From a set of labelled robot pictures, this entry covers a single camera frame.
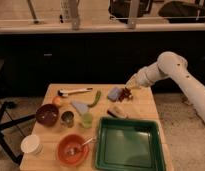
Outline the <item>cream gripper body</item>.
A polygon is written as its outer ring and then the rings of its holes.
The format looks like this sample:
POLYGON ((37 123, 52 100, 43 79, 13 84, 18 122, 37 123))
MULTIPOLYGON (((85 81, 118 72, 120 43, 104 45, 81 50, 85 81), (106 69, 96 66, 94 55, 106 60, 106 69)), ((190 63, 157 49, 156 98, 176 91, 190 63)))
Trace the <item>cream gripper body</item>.
POLYGON ((141 85, 139 83, 139 77, 136 75, 133 75, 126 83, 125 85, 126 88, 128 89, 136 89, 136 88, 140 88, 141 85))

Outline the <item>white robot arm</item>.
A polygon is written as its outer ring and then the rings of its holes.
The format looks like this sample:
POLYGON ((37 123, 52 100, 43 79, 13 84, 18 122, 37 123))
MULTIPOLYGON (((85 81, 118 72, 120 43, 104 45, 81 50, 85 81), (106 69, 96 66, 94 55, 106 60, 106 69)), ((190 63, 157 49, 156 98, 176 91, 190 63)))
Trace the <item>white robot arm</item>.
POLYGON ((133 74, 125 86, 129 89, 150 87, 157 81, 171 78, 193 104, 205 123, 205 86, 187 70, 188 62, 182 56, 166 51, 156 62, 145 66, 133 74))

